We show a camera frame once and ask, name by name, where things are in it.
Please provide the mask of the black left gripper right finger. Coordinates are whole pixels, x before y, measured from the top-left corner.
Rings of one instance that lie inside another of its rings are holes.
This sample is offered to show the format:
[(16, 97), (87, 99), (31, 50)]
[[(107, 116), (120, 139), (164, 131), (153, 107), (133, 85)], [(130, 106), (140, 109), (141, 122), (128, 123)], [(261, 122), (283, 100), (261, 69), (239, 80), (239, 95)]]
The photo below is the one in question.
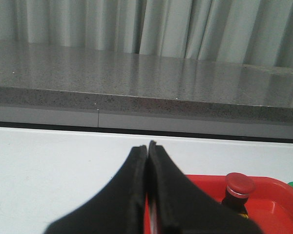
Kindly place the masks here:
[(155, 234), (259, 234), (250, 219), (203, 192), (171, 160), (164, 147), (148, 148), (148, 204)]

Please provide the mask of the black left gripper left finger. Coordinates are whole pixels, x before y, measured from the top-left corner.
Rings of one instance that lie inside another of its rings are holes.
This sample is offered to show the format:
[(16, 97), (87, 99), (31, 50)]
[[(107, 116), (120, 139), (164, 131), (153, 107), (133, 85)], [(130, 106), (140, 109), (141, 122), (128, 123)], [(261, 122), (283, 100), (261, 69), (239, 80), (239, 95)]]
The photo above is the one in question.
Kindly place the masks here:
[(142, 234), (147, 148), (132, 147), (115, 176), (88, 202), (52, 222), (47, 234)]

